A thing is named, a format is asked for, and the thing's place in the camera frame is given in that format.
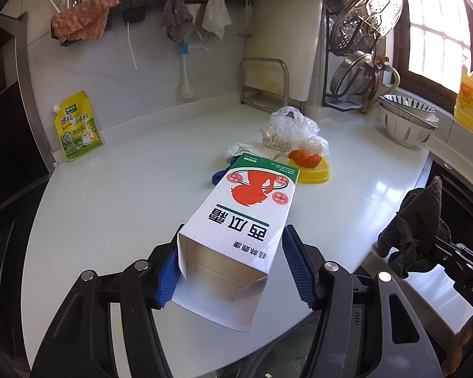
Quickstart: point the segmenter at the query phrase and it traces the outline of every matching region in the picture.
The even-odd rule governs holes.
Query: stacked bowl
[[[415,147],[424,144],[438,128],[434,108],[423,102],[400,95],[380,97],[380,122],[387,135],[397,144]]]

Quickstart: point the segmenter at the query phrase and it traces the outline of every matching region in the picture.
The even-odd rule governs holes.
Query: paper carton
[[[299,170],[243,154],[178,233],[173,301],[248,331],[273,263]]]

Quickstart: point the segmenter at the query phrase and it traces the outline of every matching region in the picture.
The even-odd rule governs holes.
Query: white plastic bag
[[[283,107],[272,113],[270,123],[259,131],[263,134],[263,145],[281,152],[302,149],[308,155],[329,154],[328,142],[318,135],[319,126],[294,107]]]

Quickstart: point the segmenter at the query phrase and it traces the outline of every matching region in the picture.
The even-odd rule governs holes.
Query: metal screw
[[[147,260],[138,260],[138,261],[135,261],[135,270],[138,270],[139,272],[147,269],[147,267],[149,267],[149,262]]]
[[[86,270],[81,274],[81,279],[84,281],[89,281],[94,277],[95,273],[93,270]]]
[[[334,261],[327,261],[324,263],[324,268],[329,272],[337,272],[340,267]]]
[[[378,273],[378,278],[382,280],[385,283],[388,283],[389,281],[392,280],[391,275],[388,272],[380,272]]]

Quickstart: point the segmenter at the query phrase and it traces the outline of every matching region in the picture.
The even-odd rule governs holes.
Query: gray towel
[[[428,272],[437,264],[417,252],[421,234],[429,233],[450,243],[450,230],[440,213],[441,179],[435,176],[427,188],[413,189],[406,194],[400,210],[378,236],[380,257],[387,257],[391,247],[399,250],[390,255],[388,263],[402,279],[408,277],[408,272]]]
[[[166,27],[166,36],[175,44],[182,44],[184,38],[195,30],[193,19],[183,0],[168,0],[159,18],[159,26]]]

